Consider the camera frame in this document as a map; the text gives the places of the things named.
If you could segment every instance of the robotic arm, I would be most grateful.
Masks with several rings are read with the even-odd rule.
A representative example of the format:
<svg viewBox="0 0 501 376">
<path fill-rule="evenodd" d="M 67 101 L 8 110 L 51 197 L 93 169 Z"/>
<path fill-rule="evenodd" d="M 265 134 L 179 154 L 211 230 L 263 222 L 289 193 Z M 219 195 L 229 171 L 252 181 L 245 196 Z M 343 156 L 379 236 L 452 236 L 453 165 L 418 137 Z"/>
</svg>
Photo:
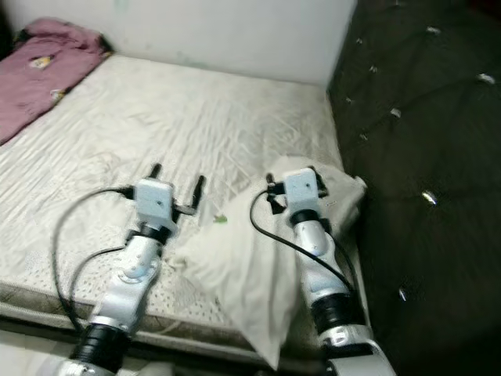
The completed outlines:
<svg viewBox="0 0 501 376">
<path fill-rule="evenodd" d="M 336 263 L 336 244 L 330 236 L 329 221 L 322 218 L 320 211 L 319 199 L 329 194 L 322 177 L 310 167 L 285 174 L 281 183 L 275 183 L 271 174 L 266 179 L 272 213 L 284 214 L 287 225 L 294 230 L 295 244 L 343 277 Z M 285 195 L 287 208 L 276 201 L 278 195 Z M 386 356 L 373 340 L 372 331 L 365 325 L 357 291 L 345 278 L 337 277 L 318 261 L 304 254 L 300 254 L 300 258 L 302 289 L 317 329 L 326 374 L 338 374 L 343 368 L 347 376 L 394 375 Z M 367 366 L 369 356 L 372 366 Z"/>
<path fill-rule="evenodd" d="M 124 355 L 146 311 L 147 296 L 160 273 L 163 246 L 177 231 L 181 214 L 195 215 L 205 178 L 201 176 L 190 206 L 174 200 L 174 187 L 157 180 L 161 166 L 134 187 L 139 230 L 130 230 L 122 259 L 103 299 L 92 311 L 88 326 L 59 376 L 111 376 Z"/>
</svg>

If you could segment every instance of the quilted mattress surface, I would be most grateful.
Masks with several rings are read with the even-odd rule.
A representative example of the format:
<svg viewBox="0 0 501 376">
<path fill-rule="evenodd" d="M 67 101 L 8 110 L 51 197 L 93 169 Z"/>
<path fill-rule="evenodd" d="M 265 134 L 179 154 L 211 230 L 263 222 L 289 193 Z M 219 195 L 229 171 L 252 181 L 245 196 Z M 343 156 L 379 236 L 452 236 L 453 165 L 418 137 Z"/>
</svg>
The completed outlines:
<svg viewBox="0 0 501 376">
<path fill-rule="evenodd" d="M 59 106 L 0 147 L 0 315 L 70 326 L 56 299 L 49 248 L 56 220 L 83 194 L 137 182 L 160 162 L 160 177 L 188 202 L 196 175 L 205 174 L 200 214 L 180 222 L 167 255 L 282 155 L 341 165 L 321 88 L 112 56 Z M 123 244 L 134 224 L 133 203 L 113 193 L 80 207 L 59 247 L 65 291 L 82 259 Z M 105 255 L 86 268 L 76 294 L 81 315 L 103 293 L 117 257 Z M 283 355 L 310 356 L 311 321 L 301 314 L 296 321 Z M 254 356 L 217 302 L 168 268 L 151 291 L 138 340 Z"/>
</svg>

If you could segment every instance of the tufted fabric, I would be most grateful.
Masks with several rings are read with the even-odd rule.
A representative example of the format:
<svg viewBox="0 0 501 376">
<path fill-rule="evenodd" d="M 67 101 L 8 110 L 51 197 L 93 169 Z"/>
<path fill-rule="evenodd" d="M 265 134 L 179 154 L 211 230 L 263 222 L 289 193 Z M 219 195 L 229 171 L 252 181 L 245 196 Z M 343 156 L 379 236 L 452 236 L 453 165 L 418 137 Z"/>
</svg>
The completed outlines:
<svg viewBox="0 0 501 376">
<path fill-rule="evenodd" d="M 501 25 L 461 1 L 359 1 L 329 97 L 369 186 L 358 243 L 398 374 L 480 374 L 501 328 Z"/>
</svg>

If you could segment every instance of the purple cloth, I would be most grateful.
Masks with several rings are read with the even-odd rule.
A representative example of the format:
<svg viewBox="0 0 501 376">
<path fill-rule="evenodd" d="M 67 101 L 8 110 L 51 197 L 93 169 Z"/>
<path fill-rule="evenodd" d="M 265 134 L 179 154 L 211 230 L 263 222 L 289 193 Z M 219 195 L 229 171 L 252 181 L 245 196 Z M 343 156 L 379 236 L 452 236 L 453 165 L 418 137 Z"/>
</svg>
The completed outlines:
<svg viewBox="0 0 501 376">
<path fill-rule="evenodd" d="M 30 36 L 0 61 L 0 145 L 54 107 L 104 59 L 101 34 L 59 20 L 40 19 L 24 29 Z M 46 67 L 34 67 L 39 58 Z"/>
</svg>

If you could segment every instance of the white pillow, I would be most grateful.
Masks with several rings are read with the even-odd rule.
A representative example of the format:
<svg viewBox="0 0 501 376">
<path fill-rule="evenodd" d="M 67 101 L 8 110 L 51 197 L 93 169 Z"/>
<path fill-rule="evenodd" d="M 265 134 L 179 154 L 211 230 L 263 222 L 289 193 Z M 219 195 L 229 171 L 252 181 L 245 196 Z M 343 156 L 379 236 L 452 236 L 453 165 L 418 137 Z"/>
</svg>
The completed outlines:
<svg viewBox="0 0 501 376">
<path fill-rule="evenodd" d="M 330 195 L 323 199 L 324 214 L 340 230 L 352 222 L 365 191 L 334 166 L 303 157 L 282 157 L 270 168 L 276 180 L 285 172 L 314 165 Z M 301 265 L 295 251 L 258 233 L 249 220 L 255 195 L 266 188 L 265 177 L 229 202 L 221 214 L 227 221 L 209 225 L 178 248 L 169 264 L 206 294 L 217 298 L 233 325 L 276 370 L 280 347 L 300 301 Z M 255 206 L 256 222 L 266 230 L 294 240 L 281 215 L 272 215 L 262 198 Z"/>
</svg>

